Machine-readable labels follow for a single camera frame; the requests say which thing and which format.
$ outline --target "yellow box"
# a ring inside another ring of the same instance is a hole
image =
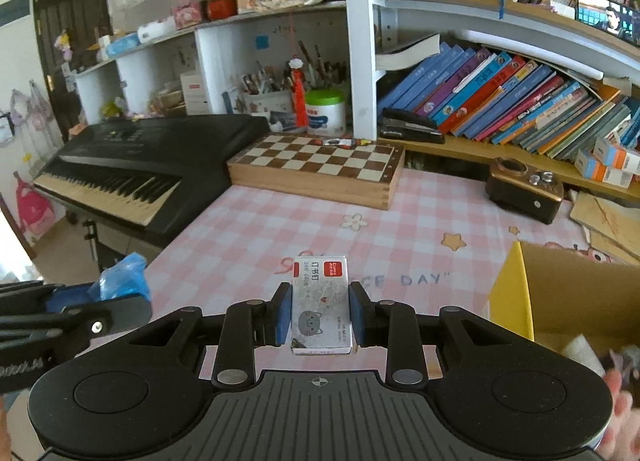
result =
[[[485,316],[555,351],[580,334],[598,356],[640,345],[640,268],[581,255],[514,243]]]

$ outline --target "ribbed gray panel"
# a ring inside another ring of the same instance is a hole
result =
[[[318,378],[327,383],[318,387]],[[373,373],[271,372],[250,391],[216,397],[191,433],[136,461],[499,459],[450,433],[424,398],[389,390]],[[572,461],[599,459],[586,451]]]

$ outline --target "tablecloth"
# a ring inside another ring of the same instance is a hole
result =
[[[224,313],[238,301],[269,300],[292,278],[300,254],[348,259],[350,281],[372,300],[392,299],[437,314],[444,305],[481,312],[516,240],[587,248],[564,202],[551,225],[498,208],[482,182],[403,170],[388,211],[232,186],[146,270],[154,318],[195,305]],[[201,377],[210,376],[214,348]],[[294,357],[289,347],[256,351],[261,369],[380,369],[385,351]]]

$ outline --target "smartphone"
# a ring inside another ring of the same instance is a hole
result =
[[[613,0],[577,0],[575,19],[640,47],[640,12]]]

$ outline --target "white box with cat drawing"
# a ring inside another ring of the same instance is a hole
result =
[[[291,350],[295,355],[348,355],[352,348],[346,257],[296,257]]]

